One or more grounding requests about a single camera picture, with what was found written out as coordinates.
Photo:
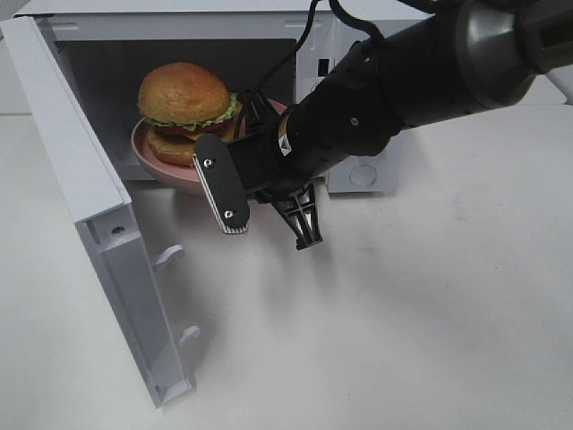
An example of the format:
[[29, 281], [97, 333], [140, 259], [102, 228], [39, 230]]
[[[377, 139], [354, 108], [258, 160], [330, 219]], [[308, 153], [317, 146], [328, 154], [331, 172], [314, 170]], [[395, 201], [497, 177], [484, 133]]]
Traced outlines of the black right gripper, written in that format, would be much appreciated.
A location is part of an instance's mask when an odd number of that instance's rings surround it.
[[322, 241], [312, 175], [292, 166], [295, 151], [287, 136], [296, 106], [279, 110], [260, 91], [244, 95], [245, 135], [241, 138], [241, 181], [246, 196], [271, 203], [294, 232], [297, 250]]

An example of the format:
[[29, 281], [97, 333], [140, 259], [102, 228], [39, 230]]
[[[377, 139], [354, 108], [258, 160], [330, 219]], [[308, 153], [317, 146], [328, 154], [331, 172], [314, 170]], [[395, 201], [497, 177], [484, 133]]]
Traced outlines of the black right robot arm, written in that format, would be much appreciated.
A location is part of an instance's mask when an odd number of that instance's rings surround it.
[[271, 123], [240, 170], [247, 197], [272, 205], [299, 248], [321, 241], [315, 177], [406, 129], [512, 106], [572, 62], [569, 1], [416, 1], [425, 19], [389, 37], [329, 6], [366, 39]]

